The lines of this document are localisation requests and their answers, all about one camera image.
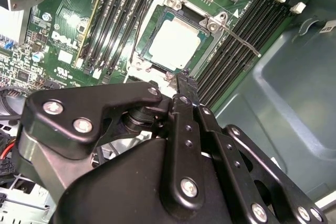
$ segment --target bolt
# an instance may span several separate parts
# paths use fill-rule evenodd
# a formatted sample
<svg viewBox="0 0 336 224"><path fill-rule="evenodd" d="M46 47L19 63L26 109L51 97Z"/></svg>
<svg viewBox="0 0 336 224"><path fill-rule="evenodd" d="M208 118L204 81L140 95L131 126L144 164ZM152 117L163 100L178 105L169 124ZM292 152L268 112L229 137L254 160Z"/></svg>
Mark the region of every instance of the bolt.
<svg viewBox="0 0 336 224"><path fill-rule="evenodd" d="M176 5L176 0L167 0L167 6L173 8Z"/></svg>
<svg viewBox="0 0 336 224"><path fill-rule="evenodd" d="M194 182L192 182L188 178L184 178L181 180L181 189L183 193L188 197L196 197L197 195L197 187Z"/></svg>
<svg viewBox="0 0 336 224"><path fill-rule="evenodd" d="M300 216L301 216L304 220L306 220L306 221L310 221L309 214L308 214L308 212L307 212L303 207L298 207L298 211L299 211Z"/></svg>
<svg viewBox="0 0 336 224"><path fill-rule="evenodd" d="M310 208L311 213L319 220L319 222L323 222L322 217L320 216L319 212L317 212L315 209Z"/></svg>
<svg viewBox="0 0 336 224"><path fill-rule="evenodd" d="M253 203L252 206L252 212L256 216L256 218L261 221L261 222L266 222L267 221L267 215L265 210L261 207L261 205L257 203Z"/></svg>
<svg viewBox="0 0 336 224"><path fill-rule="evenodd" d="M75 130L78 132L88 133L92 131L92 123L85 118L79 118L75 120L73 124Z"/></svg>
<svg viewBox="0 0 336 224"><path fill-rule="evenodd" d="M188 99L186 97L180 97L180 100L184 103L188 104Z"/></svg>
<svg viewBox="0 0 336 224"><path fill-rule="evenodd" d="M240 135L240 132L239 132L239 130L238 129L236 129L236 128L232 128L232 131L233 131L233 133L235 134L235 135L237 135L237 136L239 136Z"/></svg>
<svg viewBox="0 0 336 224"><path fill-rule="evenodd" d="M208 108L203 108L203 111L204 111L204 113L205 114L207 114L207 115L210 115L211 114L211 111L208 109Z"/></svg>
<svg viewBox="0 0 336 224"><path fill-rule="evenodd" d="M215 31L217 29L217 25L215 23L210 23L209 24L209 29L210 29L210 31Z"/></svg>
<svg viewBox="0 0 336 224"><path fill-rule="evenodd" d="M58 102L46 102L43 104L43 110L50 115L58 115L62 113L63 106Z"/></svg>
<svg viewBox="0 0 336 224"><path fill-rule="evenodd" d="M158 92L156 91L155 88L149 88L148 91L153 95L158 95Z"/></svg>

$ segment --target green circuit board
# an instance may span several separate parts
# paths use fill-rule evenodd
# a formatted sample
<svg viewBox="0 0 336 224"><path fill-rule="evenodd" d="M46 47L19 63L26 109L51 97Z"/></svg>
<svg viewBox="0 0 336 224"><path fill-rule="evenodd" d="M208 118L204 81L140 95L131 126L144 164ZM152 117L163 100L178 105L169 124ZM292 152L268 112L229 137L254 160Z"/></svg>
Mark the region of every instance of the green circuit board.
<svg viewBox="0 0 336 224"><path fill-rule="evenodd" d="M100 24L98 21L102 16L104 3L108 0L44 0L31 10L28 23L26 43L14 46L11 50L0 52L0 69L3 85L20 86L28 89L40 89L42 83L40 79L51 80L61 88L80 87L102 84L103 74L93 76L93 69L84 73L88 60L88 54L84 49L90 41L97 41L94 30ZM232 28L239 21L241 15L248 9L253 0L187 0L210 16L215 16L220 12L228 14L227 26ZM155 27L161 25L160 17L169 8L158 6L152 15L136 51L145 49L146 43L150 40ZM135 25L119 57L113 65L113 72L108 83L120 83L126 81L127 60L135 37ZM116 36L119 41L123 38L126 25L120 28ZM109 30L107 38L113 35L113 29ZM214 38L200 30L202 43L191 58L187 67L193 69L199 59L204 56L206 49ZM221 40L225 38L225 33L221 35ZM109 45L102 45L98 54L107 54L106 61L111 61L115 51L109 51ZM151 58L148 51L145 52L147 58ZM33 61L32 57L43 56L39 62ZM78 59L83 59L82 64L78 64ZM98 66L104 72L104 66Z"/></svg>

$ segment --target black cable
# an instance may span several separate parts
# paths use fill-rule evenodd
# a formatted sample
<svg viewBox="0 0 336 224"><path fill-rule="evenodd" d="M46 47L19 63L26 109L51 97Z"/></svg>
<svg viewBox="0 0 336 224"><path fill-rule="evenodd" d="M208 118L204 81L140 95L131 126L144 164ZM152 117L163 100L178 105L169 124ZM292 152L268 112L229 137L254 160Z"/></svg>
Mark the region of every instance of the black cable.
<svg viewBox="0 0 336 224"><path fill-rule="evenodd" d="M118 156L120 153L117 151L117 149L113 146L112 143L109 143L109 146L111 147L112 151L115 153L116 156Z"/></svg>
<svg viewBox="0 0 336 224"><path fill-rule="evenodd" d="M97 147L97 156L100 165L105 163L106 160L104 158L103 149L101 148L101 146Z"/></svg>

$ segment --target ram slot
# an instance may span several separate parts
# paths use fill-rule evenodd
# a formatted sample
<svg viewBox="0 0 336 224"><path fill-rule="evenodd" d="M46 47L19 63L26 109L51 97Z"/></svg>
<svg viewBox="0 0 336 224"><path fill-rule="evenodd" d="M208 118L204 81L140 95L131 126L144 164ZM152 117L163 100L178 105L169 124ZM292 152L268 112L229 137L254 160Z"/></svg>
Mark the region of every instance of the ram slot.
<svg viewBox="0 0 336 224"><path fill-rule="evenodd" d="M141 9L144 8L146 0L137 0L135 1L134 5L132 6L132 9L129 13L126 13L124 16L125 21L127 20L127 17L130 17L128 22L126 22L126 26L124 29L124 33L119 41L119 44L116 46L116 49L114 49L116 40L110 40L109 48L106 52L107 55L111 55L112 51L114 50L113 56L110 57L110 61L107 63L107 75L111 75L116 64L118 63L118 60L121 56L121 53L132 33L134 30L134 27L137 23L137 20L139 18L139 15L141 14Z"/></svg>

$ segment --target label sticker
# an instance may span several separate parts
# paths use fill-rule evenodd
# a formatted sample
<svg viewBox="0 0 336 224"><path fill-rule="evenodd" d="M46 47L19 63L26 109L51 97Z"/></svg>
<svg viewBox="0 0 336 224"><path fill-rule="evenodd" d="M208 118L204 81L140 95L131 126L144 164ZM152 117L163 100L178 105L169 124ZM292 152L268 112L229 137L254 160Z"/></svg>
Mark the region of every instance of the label sticker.
<svg viewBox="0 0 336 224"><path fill-rule="evenodd" d="M326 25L320 30L321 34L329 33L336 26L336 20L331 20L326 23Z"/></svg>

